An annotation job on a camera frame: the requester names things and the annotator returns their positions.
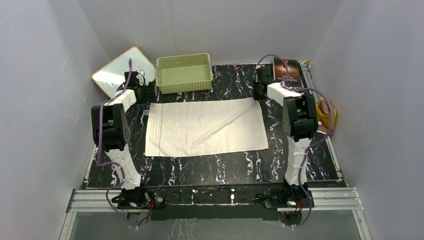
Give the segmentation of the white terry towel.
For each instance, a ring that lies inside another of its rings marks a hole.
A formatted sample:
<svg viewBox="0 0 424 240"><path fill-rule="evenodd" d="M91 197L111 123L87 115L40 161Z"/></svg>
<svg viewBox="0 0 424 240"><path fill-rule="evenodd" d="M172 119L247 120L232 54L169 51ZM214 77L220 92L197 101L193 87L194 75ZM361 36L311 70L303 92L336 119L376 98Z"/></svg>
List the white terry towel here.
<svg viewBox="0 0 424 240"><path fill-rule="evenodd" d="M268 147L260 103L251 97L150 105L147 157L194 157Z"/></svg>

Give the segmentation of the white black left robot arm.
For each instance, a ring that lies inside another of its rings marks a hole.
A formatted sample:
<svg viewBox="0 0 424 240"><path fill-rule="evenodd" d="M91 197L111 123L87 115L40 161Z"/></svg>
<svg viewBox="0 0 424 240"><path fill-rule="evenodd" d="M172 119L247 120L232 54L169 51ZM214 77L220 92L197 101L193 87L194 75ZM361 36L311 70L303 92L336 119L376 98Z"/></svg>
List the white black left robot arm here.
<svg viewBox="0 0 424 240"><path fill-rule="evenodd" d="M141 175L130 154L130 127L126 112L147 97L149 82L143 70L126 71L125 82L109 100L91 108L93 140L97 146L96 164L111 166L118 180L115 187L133 190L140 187Z"/></svg>

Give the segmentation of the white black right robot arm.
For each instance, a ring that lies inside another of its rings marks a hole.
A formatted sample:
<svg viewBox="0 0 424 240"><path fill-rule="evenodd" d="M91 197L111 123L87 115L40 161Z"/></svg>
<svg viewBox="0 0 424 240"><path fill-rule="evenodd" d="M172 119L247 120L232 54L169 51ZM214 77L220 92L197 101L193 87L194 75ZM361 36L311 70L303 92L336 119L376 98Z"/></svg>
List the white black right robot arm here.
<svg viewBox="0 0 424 240"><path fill-rule="evenodd" d="M274 80L273 69L256 66L252 82L253 98L257 101L271 99L282 106L282 127L288 142L288 164L284 176L290 186L306 187L306 157L312 138L318 130L318 117L314 96L282 86Z"/></svg>

